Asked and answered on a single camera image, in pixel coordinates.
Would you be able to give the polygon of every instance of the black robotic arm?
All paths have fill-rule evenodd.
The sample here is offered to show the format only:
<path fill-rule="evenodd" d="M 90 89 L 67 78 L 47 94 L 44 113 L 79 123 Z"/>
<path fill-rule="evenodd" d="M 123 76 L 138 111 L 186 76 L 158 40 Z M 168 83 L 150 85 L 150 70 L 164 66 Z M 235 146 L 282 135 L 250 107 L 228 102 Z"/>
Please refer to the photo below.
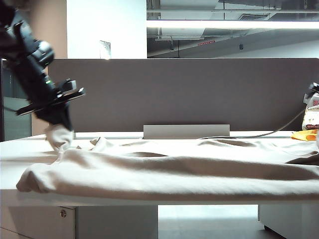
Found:
<path fill-rule="evenodd" d="M 54 84 L 44 70 L 54 59 L 51 46 L 35 39 L 19 11 L 5 5 L 3 0 L 0 0 L 0 57 L 8 61 L 30 102 L 17 115 L 35 112 L 42 120 L 72 130 L 68 101 L 85 95 L 84 89 L 76 89 L 75 81 L 69 79 Z"/>

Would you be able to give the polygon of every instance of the fabric fold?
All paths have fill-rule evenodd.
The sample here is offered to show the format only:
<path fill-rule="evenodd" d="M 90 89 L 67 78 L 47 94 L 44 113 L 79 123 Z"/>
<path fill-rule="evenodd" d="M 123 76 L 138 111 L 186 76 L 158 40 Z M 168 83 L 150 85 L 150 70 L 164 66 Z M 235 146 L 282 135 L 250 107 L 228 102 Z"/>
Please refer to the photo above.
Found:
<path fill-rule="evenodd" d="M 105 138 L 69 148 L 51 165 L 26 169 L 22 192 L 135 200 L 319 199 L 315 141 Z"/>

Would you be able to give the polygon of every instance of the brown wall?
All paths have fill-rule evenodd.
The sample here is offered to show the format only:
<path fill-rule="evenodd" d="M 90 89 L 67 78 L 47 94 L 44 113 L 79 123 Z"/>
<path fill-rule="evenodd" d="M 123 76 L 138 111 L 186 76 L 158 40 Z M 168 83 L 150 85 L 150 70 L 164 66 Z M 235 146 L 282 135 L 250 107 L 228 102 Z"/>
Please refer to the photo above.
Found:
<path fill-rule="evenodd" d="M 29 23 L 37 39 L 50 43 L 55 58 L 67 58 L 66 0 L 30 1 Z M 42 134 L 48 124 L 32 114 L 32 135 Z"/>

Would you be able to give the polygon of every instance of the fluorescent light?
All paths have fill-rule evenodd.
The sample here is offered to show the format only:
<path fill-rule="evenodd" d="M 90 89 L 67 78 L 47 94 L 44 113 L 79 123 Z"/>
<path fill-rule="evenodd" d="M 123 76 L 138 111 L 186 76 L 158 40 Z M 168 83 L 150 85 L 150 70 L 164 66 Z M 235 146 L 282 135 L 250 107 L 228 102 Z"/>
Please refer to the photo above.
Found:
<path fill-rule="evenodd" d="M 147 27 L 218 29 L 319 29 L 318 21 L 147 20 Z"/>

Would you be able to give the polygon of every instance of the drawer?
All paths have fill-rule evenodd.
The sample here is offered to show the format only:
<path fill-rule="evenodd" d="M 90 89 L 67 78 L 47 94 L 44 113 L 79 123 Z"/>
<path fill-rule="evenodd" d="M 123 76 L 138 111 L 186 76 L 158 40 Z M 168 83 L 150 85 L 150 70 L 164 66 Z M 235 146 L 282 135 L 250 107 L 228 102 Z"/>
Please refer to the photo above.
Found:
<path fill-rule="evenodd" d="M 18 233 L 11 232 L 9 230 L 0 228 L 0 238 L 2 239 L 30 239 Z"/>
<path fill-rule="evenodd" d="M 1 207 L 1 227 L 32 239 L 75 239 L 74 209 Z"/>
<path fill-rule="evenodd" d="M 319 204 L 259 205 L 260 222 L 287 239 L 313 239 L 319 235 Z"/>

